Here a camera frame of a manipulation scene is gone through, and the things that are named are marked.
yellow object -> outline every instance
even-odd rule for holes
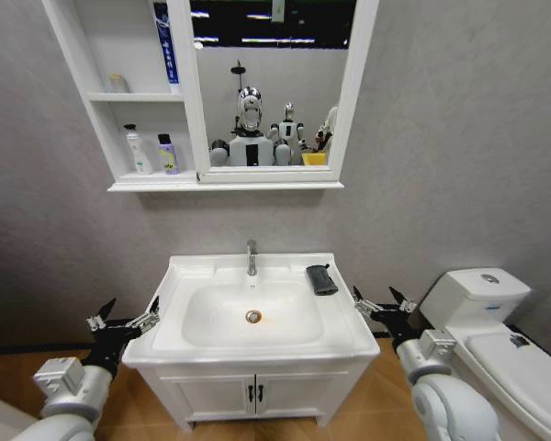
[[[327,153],[303,153],[302,162],[304,165],[325,165]]]

sink basin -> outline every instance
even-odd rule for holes
[[[339,291],[316,296],[307,266],[329,264]],[[172,256],[158,287],[159,324],[123,361],[146,364],[371,356],[379,352],[332,254]]]
[[[182,335],[199,346],[309,343],[322,335],[314,297],[306,284],[297,281],[265,280],[254,288],[234,284],[203,287],[189,301]],[[247,320],[249,311],[261,313],[258,322]]]

mirror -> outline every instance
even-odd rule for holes
[[[210,165],[326,165],[355,0],[190,0]]]

toilet lid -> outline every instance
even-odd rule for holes
[[[476,335],[467,347],[516,402],[551,430],[551,356],[513,333]]]

lotion bottle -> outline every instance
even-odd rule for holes
[[[159,157],[162,160],[163,170],[166,175],[177,175],[180,173],[177,168],[177,159],[175,158],[175,147],[167,133],[160,133],[159,138]]]
[[[137,126],[134,124],[125,125],[127,129],[127,142],[134,158],[135,168],[139,175],[150,175],[153,173],[152,163],[147,156],[147,152],[143,147],[143,139],[139,133],[135,131]]]

